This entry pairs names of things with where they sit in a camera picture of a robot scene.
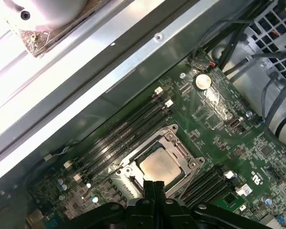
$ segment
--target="cpu socket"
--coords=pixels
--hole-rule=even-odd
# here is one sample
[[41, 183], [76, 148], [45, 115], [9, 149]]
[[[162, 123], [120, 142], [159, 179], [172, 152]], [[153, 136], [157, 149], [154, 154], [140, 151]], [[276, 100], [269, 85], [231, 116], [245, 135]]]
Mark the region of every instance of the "cpu socket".
[[194, 158], [176, 136], [178, 125], [164, 127], [125, 157], [116, 174], [127, 177], [142, 193], [145, 180], [164, 181], [170, 197], [195, 176], [203, 166], [203, 157]]

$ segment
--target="motherboard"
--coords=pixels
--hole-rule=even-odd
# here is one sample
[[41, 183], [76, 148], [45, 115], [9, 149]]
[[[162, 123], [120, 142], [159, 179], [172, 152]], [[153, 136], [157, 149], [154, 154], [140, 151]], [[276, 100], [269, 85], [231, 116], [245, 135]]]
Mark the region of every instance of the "motherboard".
[[205, 201], [272, 228], [286, 228], [286, 151], [203, 52], [185, 59], [29, 185], [48, 229], [106, 202], [142, 196], [164, 181], [166, 196]]

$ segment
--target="wire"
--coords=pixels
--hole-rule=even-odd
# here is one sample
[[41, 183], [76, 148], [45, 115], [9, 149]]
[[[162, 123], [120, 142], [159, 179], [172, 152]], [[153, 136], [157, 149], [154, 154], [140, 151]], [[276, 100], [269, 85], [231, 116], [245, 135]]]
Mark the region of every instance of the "wire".
[[[270, 4], [270, 1], [260, 1], [260, 5], [257, 5], [255, 9], [249, 13], [246, 19], [253, 20], [255, 17], [257, 17], [260, 13], [262, 13]], [[218, 68], [220, 70], [223, 70], [228, 61], [230, 60], [239, 40], [244, 34], [245, 29], [247, 28], [248, 24], [239, 26], [234, 34], [232, 35], [232, 38], [230, 39], [228, 45], [226, 46], [225, 50], [223, 51], [220, 59]]]
[[[252, 59], [257, 58], [278, 58], [283, 59], [286, 58], [286, 52], [274, 52], [274, 53], [260, 53], [260, 54], [254, 54], [251, 56]], [[225, 75], [232, 74], [233, 72], [237, 71], [241, 67], [243, 67], [246, 63], [248, 63], [249, 60], [247, 58], [244, 58], [241, 62], [239, 62], [234, 67], [230, 68], [229, 70], [225, 71]]]
[[268, 90], [268, 87], [274, 83], [274, 81], [276, 80], [276, 78], [272, 78], [271, 80], [269, 80], [269, 82], [266, 84], [266, 86], [264, 87], [263, 91], [262, 91], [262, 98], [261, 98], [261, 104], [262, 104], [262, 119], [265, 120], [266, 119], [266, 112], [265, 112], [265, 103], [266, 103], [266, 93]]
[[197, 43], [197, 45], [194, 47], [193, 51], [192, 51], [192, 56], [195, 57], [197, 54], [198, 49], [202, 46], [202, 44], [204, 43], [204, 41], [206, 40], [206, 38], [208, 37], [208, 35], [213, 32], [213, 30], [215, 28], [217, 28], [220, 24], [222, 23], [236, 23], [236, 24], [250, 24], [253, 21], [248, 21], [248, 20], [220, 20], [218, 22], [216, 22], [214, 25], [212, 25], [209, 29], [207, 29], [207, 31], [202, 35], [202, 37], [200, 38], [199, 42]]
[[270, 123], [273, 119], [273, 117], [275, 116], [277, 110], [279, 109], [279, 107], [281, 106], [282, 102], [284, 101], [284, 99], [286, 98], [286, 85], [283, 88], [283, 90], [280, 92], [280, 94], [278, 95], [278, 97], [275, 99], [275, 101], [273, 102], [272, 106], [269, 109], [267, 118], [265, 120], [265, 127], [264, 127], [264, 133], [265, 135], [271, 139], [274, 143], [276, 143], [277, 145], [280, 145], [282, 147], [284, 147], [286, 149], [286, 144], [282, 143], [275, 135], [274, 133], [271, 132], [271, 130], [269, 129]]
[[230, 68], [229, 70], [225, 71], [224, 74], [225, 75], [229, 75], [232, 74], [233, 72], [237, 71], [238, 69], [240, 69], [241, 67], [243, 67], [246, 63], [248, 63], [249, 60], [247, 58], [243, 59], [241, 62], [239, 62], [238, 64], [236, 64], [234, 67]]
[[[256, 6], [260, 6], [260, 1], [256, 0], [250, 3], [246, 9], [245, 12], [241, 15], [239, 19], [247, 19], [248, 15], [256, 8]], [[218, 33], [215, 37], [213, 37], [210, 41], [208, 41], [204, 46], [203, 49], [206, 53], [211, 51], [216, 45], [218, 45], [222, 40], [224, 40], [229, 34], [233, 33], [237, 29], [238, 25], [232, 24], [229, 25], [227, 28], [222, 30], [220, 33]]]
[[277, 138], [280, 138], [282, 129], [284, 128], [284, 126], [286, 125], [286, 117], [283, 119], [283, 121], [278, 125], [277, 129], [276, 129], [276, 133], [275, 136]]

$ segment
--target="green circuit board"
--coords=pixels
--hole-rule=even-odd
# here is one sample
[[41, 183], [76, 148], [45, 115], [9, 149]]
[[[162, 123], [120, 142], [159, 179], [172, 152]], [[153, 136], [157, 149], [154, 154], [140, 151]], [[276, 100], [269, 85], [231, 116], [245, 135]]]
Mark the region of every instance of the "green circuit board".
[[[250, 189], [242, 196], [235, 192], [228, 193], [218, 199], [216, 205], [255, 221], [271, 214], [280, 219], [279, 222], [286, 228], [285, 151], [265, 138], [263, 123], [259, 123], [258, 116], [219, 69], [209, 71], [212, 85], [208, 90], [199, 92], [195, 89], [193, 79], [202, 69], [208, 67], [208, 62], [205, 54], [200, 55], [194, 63], [181, 61], [35, 182], [30, 192], [42, 211], [47, 209], [47, 220], [64, 221], [105, 202], [124, 203], [139, 196], [123, 185], [119, 176], [112, 173], [128, 151], [104, 166], [102, 171], [95, 173], [95, 182], [111, 175], [111, 183], [102, 183], [92, 189], [87, 186], [89, 181], [82, 180], [82, 177], [78, 178], [79, 181], [74, 178], [77, 174], [91, 172], [88, 169], [74, 168], [76, 163], [72, 165], [72, 160], [87, 155], [93, 142], [102, 138], [108, 129], [114, 128], [117, 122], [150, 97], [155, 89], [161, 87], [165, 97], [173, 101], [174, 110], [159, 122], [147, 122], [146, 125], [150, 127], [146, 132], [151, 135], [161, 127], [178, 125], [176, 135], [181, 142], [194, 157], [205, 158], [200, 174], [214, 165], [225, 164], [228, 169], [237, 173], [236, 187], [246, 185]], [[241, 120], [240, 124], [233, 126], [235, 120]], [[100, 163], [106, 165], [105, 162], [109, 159], [108, 156]], [[56, 180], [60, 178], [63, 178], [68, 190], [59, 187]], [[226, 201], [227, 195], [232, 195], [232, 201]], [[93, 196], [99, 198], [98, 203], [92, 201]], [[272, 204], [265, 205], [261, 200], [263, 197], [271, 199]]]

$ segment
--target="cable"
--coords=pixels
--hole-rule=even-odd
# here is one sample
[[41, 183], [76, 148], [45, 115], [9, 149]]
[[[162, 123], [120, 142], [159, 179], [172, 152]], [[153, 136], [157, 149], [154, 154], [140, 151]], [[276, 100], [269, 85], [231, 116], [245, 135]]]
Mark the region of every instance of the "cable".
[[[34, 164], [34, 166], [27, 172], [27, 176], [25, 177], [25, 179], [23, 181], [23, 185], [24, 186], [28, 185], [30, 179], [34, 176], [36, 170], [38, 168], [40, 168], [45, 162], [49, 161], [54, 156], [60, 156], [60, 155], [65, 154], [70, 147], [71, 146], [65, 146], [60, 153], [56, 153], [56, 154], [55, 153], [54, 154], [53, 153], [49, 153], [46, 156], [44, 156], [40, 161], [38, 161], [36, 164]], [[60, 147], [57, 150], [55, 150], [55, 152], [57, 152], [57, 151], [59, 152], [61, 149], [62, 149], [62, 147]]]
[[276, 133], [275, 136], [277, 138], [280, 138], [282, 129], [284, 128], [284, 126], [286, 125], [286, 117], [283, 119], [283, 121], [278, 125], [277, 129], [276, 129]]
[[238, 64], [236, 64], [234, 67], [230, 68], [229, 70], [225, 71], [224, 74], [225, 75], [229, 75], [232, 74], [233, 72], [237, 71], [238, 69], [240, 69], [241, 67], [243, 67], [246, 63], [248, 63], [249, 60], [247, 58], [243, 59], [241, 62], [239, 62]]
[[[246, 19], [248, 20], [253, 20], [256, 18], [260, 13], [262, 13], [270, 4], [270, 1], [263, 2], [260, 1], [260, 5], [257, 5], [255, 9], [249, 13], [248, 17]], [[239, 26], [238, 29], [234, 32], [232, 35], [232, 38], [230, 39], [228, 45], [226, 46], [225, 50], [223, 51], [220, 59], [219, 59], [219, 64], [218, 68], [220, 70], [223, 70], [228, 61], [230, 60], [236, 45], [238, 44], [239, 40], [241, 39], [242, 35], [244, 34], [245, 29], [247, 28], [248, 25], [242, 25]]]
[[271, 132], [271, 130], [269, 129], [270, 123], [273, 119], [273, 117], [275, 116], [277, 110], [279, 109], [279, 107], [281, 106], [282, 102], [284, 101], [284, 99], [286, 98], [286, 86], [283, 88], [283, 90], [280, 92], [280, 94], [278, 95], [278, 97], [275, 99], [275, 101], [273, 102], [272, 106], [269, 109], [267, 118], [265, 120], [265, 127], [264, 127], [264, 133], [265, 135], [271, 139], [274, 143], [276, 143], [277, 145], [280, 145], [282, 147], [284, 147], [286, 149], [286, 144], [282, 143], [275, 135], [274, 133]]
[[248, 21], [248, 20], [220, 20], [216, 22], [214, 25], [212, 25], [207, 31], [202, 35], [200, 41], [197, 43], [197, 45], [194, 47], [192, 51], [192, 56], [195, 57], [197, 54], [198, 49], [202, 46], [203, 42], [205, 39], [208, 37], [210, 32], [213, 32], [213, 30], [218, 27], [222, 23], [237, 23], [237, 24], [250, 24], [253, 21]]
[[[251, 56], [252, 59], [257, 58], [278, 58], [283, 59], [286, 58], [286, 52], [274, 52], [274, 53], [260, 53], [260, 54], [254, 54]], [[249, 62], [248, 58], [244, 58], [241, 62], [236, 64], [234, 67], [230, 68], [229, 70], [225, 71], [225, 75], [232, 74], [233, 72], [237, 71], [241, 67], [243, 67], [246, 63]]]
[[266, 115], [265, 115], [265, 101], [266, 101], [266, 93], [268, 90], [268, 87], [274, 83], [274, 81], [276, 80], [276, 78], [272, 78], [271, 80], [269, 80], [269, 82], [266, 84], [266, 86], [264, 87], [263, 91], [262, 91], [262, 98], [261, 98], [261, 104], [262, 104], [262, 119], [265, 120], [266, 119]]
[[[245, 10], [245, 12], [241, 15], [239, 19], [247, 19], [247, 16], [256, 8], [256, 6], [260, 5], [260, 1], [256, 0], [249, 4]], [[238, 25], [229, 25], [227, 28], [218, 33], [215, 37], [213, 37], [210, 41], [208, 41], [203, 49], [208, 53], [211, 51], [216, 45], [218, 45], [223, 39], [225, 39], [229, 34], [233, 33], [237, 29]]]

